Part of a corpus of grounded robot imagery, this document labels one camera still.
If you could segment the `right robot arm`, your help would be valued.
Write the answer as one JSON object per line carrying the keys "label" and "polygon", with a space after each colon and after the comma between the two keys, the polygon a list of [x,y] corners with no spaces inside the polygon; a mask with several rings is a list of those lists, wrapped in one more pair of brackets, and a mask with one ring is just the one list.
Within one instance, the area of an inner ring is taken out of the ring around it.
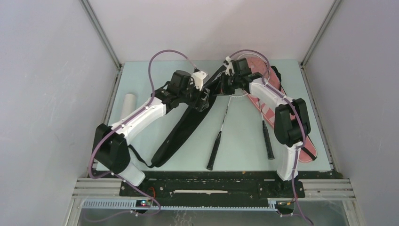
{"label": "right robot arm", "polygon": [[221,74],[220,94],[233,95],[237,89],[242,89],[275,108],[274,134],[286,151],[277,168],[281,179],[274,183],[273,189],[276,195],[285,197],[293,190],[289,180],[298,174],[299,149],[311,130],[306,102],[301,98],[292,99],[270,85],[265,75],[252,71],[246,59],[226,57],[223,64],[226,70]]}

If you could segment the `white shuttlecock tube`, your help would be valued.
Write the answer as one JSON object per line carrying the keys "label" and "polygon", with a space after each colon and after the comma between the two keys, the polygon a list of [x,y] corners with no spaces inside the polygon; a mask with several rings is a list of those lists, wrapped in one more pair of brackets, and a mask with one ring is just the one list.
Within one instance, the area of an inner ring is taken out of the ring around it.
{"label": "white shuttlecock tube", "polygon": [[122,109],[120,112],[120,120],[128,117],[136,109],[136,96],[132,93],[127,93],[124,96]]}

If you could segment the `pink sport racket bag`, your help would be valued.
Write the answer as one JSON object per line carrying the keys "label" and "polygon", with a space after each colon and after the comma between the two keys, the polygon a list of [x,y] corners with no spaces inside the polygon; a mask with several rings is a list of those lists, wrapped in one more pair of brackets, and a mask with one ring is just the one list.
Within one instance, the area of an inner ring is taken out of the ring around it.
{"label": "pink sport racket bag", "polygon": [[[251,68],[252,73],[261,73],[263,74],[266,69],[266,63],[257,57],[245,57],[248,62],[248,66]],[[285,91],[281,85],[281,74],[275,66],[271,66],[270,68],[270,79],[269,84],[271,84],[274,88],[278,89],[281,93],[285,94]],[[258,103],[258,98],[255,96],[248,94],[249,100],[255,105],[258,111],[262,112],[264,119],[268,122],[271,128],[274,128],[274,118],[275,112],[274,108],[270,108],[263,101]],[[299,162],[301,163],[309,163],[317,159],[318,153],[317,150],[311,141],[310,137],[306,137],[305,146],[301,148],[299,154]]]}

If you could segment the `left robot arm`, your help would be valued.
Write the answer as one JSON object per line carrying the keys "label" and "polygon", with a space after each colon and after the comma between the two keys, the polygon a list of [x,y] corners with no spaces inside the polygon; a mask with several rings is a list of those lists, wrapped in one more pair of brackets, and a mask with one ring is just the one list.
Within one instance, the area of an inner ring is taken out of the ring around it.
{"label": "left robot arm", "polygon": [[199,69],[193,73],[175,71],[171,80],[155,90],[139,109],[111,126],[101,124],[97,127],[94,159],[131,183],[130,189],[137,196],[147,194],[149,184],[144,180],[145,174],[131,161],[131,141],[144,128],[177,108],[180,103],[198,111],[208,108],[210,90],[205,84],[209,78],[207,72]]}

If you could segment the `black racket bag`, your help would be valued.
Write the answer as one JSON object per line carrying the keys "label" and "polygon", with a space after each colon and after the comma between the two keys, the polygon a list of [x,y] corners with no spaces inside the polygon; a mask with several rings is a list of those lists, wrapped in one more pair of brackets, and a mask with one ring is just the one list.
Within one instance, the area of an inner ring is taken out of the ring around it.
{"label": "black racket bag", "polygon": [[138,154],[138,151],[130,145],[129,148],[133,151],[136,158],[145,164],[148,168],[161,167],[163,166],[188,140],[193,134],[197,127],[205,119],[211,108],[216,101],[216,95],[219,93],[216,91],[218,82],[220,81],[219,74],[225,72],[226,66],[221,66],[213,75],[212,81],[209,85],[210,97],[208,98],[209,107],[201,112],[188,107],[178,123],[171,130],[170,134],[166,137],[164,142],[158,148],[156,153],[151,159],[151,164],[148,165],[145,160]]}

